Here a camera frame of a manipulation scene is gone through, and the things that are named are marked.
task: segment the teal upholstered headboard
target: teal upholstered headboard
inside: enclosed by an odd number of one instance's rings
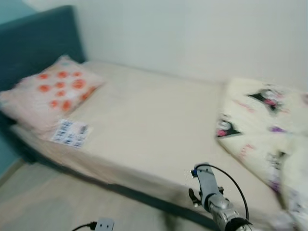
[[[0,90],[50,66],[67,54],[84,62],[72,6],[63,6],[0,25]],[[25,154],[32,150],[10,131],[14,121],[0,113],[0,132]]]

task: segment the light wooden floor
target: light wooden floor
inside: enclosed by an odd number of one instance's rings
[[[100,217],[112,218],[114,231],[207,230],[40,164],[23,165],[0,187],[1,231],[71,231]]]

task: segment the printed tag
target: printed tag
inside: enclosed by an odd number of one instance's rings
[[[88,134],[89,126],[87,124],[62,119],[51,141],[80,148]]]

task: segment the pillowcase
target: pillowcase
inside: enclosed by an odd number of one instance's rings
[[[105,82],[68,56],[43,72],[23,78],[13,89],[0,92],[0,109],[38,135],[54,129]]]

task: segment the cartoon print blanket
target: cartoon print blanket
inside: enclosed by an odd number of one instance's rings
[[[308,95],[234,79],[225,90],[216,138],[281,194],[298,228],[308,231]]]

